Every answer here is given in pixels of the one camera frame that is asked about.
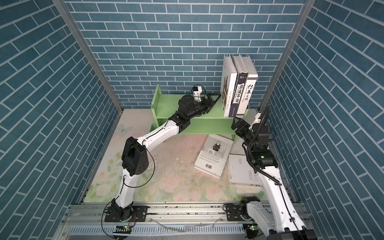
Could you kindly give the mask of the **Chinese book with man portrait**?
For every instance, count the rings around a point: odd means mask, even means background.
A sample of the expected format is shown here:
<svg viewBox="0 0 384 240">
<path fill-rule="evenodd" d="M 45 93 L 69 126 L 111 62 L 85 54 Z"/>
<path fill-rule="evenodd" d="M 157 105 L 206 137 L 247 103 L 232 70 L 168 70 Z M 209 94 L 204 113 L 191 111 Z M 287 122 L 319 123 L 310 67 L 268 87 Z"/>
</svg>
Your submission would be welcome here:
<svg viewBox="0 0 384 240">
<path fill-rule="evenodd" d="M 247 70 L 242 56 L 232 56 L 232 59 L 238 74 L 229 111 L 230 118 L 236 117 L 239 112 L 242 94 L 244 92 L 244 87 L 249 75 L 249 71 Z"/>
</svg>

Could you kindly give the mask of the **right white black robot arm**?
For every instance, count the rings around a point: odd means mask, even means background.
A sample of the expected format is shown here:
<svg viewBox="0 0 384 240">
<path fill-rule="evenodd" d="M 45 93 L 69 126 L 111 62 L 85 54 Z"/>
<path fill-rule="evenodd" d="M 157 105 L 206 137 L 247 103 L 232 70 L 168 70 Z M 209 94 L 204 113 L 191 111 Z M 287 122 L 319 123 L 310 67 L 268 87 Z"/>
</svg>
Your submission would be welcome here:
<svg viewBox="0 0 384 240">
<path fill-rule="evenodd" d="M 301 219 L 284 186 L 278 162 L 269 149 L 265 120 L 250 125 L 235 117 L 231 128 L 244 141 L 247 163 L 261 180 L 272 210 L 268 213 L 259 199 L 246 197 L 240 203 L 242 214 L 252 219 L 268 240 L 316 240 L 315 231 Z"/>
</svg>

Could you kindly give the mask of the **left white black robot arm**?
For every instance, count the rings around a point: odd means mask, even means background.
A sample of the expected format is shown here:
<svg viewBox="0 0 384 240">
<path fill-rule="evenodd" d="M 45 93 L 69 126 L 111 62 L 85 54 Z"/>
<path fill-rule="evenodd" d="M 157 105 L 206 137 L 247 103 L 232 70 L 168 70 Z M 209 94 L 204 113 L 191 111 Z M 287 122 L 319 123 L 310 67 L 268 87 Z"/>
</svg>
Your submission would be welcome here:
<svg viewBox="0 0 384 240">
<path fill-rule="evenodd" d="M 144 173 L 149 166 L 150 151 L 163 143 L 165 140 L 181 133 L 190 124 L 191 119 L 207 114 L 219 101 L 221 94 L 204 94 L 198 96 L 197 92 L 192 95 L 184 95 L 178 102 L 178 110 L 168 120 L 151 131 L 139 137 L 130 137 L 126 140 L 122 153 L 123 175 L 120 190 L 112 199 L 108 211 L 117 221 L 127 222 L 133 218 L 133 195 L 139 175 Z"/>
</svg>

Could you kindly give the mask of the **white Loewe Foundation Craft Prize book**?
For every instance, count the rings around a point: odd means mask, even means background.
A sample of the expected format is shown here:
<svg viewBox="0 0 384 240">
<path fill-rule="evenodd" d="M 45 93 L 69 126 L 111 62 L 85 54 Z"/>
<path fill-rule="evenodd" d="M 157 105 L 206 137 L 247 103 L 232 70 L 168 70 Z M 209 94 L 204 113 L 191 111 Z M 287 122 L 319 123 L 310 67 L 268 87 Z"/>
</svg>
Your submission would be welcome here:
<svg viewBox="0 0 384 240">
<path fill-rule="evenodd" d="M 247 162 L 244 155 L 229 155 L 229 183 L 234 185 L 261 187 L 262 181 Z"/>
</svg>

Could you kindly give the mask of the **white La Dame aux camelias book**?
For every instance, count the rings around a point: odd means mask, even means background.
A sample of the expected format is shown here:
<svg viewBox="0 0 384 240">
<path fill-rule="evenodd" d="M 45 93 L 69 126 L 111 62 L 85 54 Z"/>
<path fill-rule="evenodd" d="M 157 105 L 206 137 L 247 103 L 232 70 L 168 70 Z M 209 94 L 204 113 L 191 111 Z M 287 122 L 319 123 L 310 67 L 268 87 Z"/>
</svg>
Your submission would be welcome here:
<svg viewBox="0 0 384 240">
<path fill-rule="evenodd" d="M 230 107 L 232 104 L 232 96 L 234 92 L 234 86 L 237 80 L 237 70 L 231 57 L 224 57 L 223 70 L 222 70 L 222 82 L 221 82 L 221 105 L 223 110 L 223 116 L 228 117 Z"/>
</svg>

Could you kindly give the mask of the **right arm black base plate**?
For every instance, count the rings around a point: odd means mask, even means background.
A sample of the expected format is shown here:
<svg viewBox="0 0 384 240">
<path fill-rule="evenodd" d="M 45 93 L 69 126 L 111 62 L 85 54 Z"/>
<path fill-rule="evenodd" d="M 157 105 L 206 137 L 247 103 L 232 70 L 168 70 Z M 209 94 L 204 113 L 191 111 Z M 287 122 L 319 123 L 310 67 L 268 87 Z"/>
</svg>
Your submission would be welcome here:
<svg viewBox="0 0 384 240">
<path fill-rule="evenodd" d="M 227 203 L 223 205 L 223 211 L 226 213 L 227 221 L 248 221 L 249 216 L 241 206 Z"/>
</svg>

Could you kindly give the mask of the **white book with barcode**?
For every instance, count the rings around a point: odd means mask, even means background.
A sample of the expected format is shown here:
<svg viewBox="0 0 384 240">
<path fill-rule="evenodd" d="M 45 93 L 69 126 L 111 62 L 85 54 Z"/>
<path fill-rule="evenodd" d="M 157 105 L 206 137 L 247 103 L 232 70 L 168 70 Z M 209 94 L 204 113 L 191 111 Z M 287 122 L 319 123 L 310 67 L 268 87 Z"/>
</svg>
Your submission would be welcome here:
<svg viewBox="0 0 384 240">
<path fill-rule="evenodd" d="M 195 169 L 220 179 L 233 144 L 231 139 L 208 135 L 195 161 Z"/>
</svg>

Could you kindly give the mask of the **large white black-spine book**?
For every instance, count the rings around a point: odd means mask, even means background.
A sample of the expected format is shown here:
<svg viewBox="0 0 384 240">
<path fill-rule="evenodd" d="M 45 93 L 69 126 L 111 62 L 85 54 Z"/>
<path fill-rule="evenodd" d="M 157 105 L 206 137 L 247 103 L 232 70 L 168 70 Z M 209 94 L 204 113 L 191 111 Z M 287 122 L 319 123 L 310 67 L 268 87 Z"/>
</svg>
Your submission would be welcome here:
<svg viewBox="0 0 384 240">
<path fill-rule="evenodd" d="M 246 81 L 246 84 L 244 86 L 244 91 L 242 94 L 241 102 L 239 104 L 239 109 L 237 113 L 237 117 L 243 117 L 246 113 L 246 110 L 249 105 L 249 101 L 252 97 L 253 90 L 255 87 L 255 84 L 258 80 L 259 74 L 256 70 L 256 67 L 254 66 L 254 63 L 252 62 L 251 58 L 249 56 L 243 57 L 243 61 L 245 63 L 245 66 L 248 70 L 248 78 Z"/>
</svg>

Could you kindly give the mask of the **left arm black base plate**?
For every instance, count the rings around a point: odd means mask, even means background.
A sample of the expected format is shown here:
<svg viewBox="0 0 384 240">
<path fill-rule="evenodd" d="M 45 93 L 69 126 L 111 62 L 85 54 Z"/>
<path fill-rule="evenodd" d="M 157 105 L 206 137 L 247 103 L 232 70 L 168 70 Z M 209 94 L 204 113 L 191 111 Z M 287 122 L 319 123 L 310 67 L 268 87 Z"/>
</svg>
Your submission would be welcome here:
<svg viewBox="0 0 384 240">
<path fill-rule="evenodd" d="M 128 223 L 129 221 L 132 223 L 145 222 L 148 208 L 148 206 L 132 206 L 128 214 L 123 214 L 124 217 L 128 216 L 127 219 L 123 220 L 122 217 L 119 216 L 118 212 L 113 209 L 113 207 L 107 207 L 107 209 L 104 210 L 104 221 L 107 223 Z"/>
</svg>

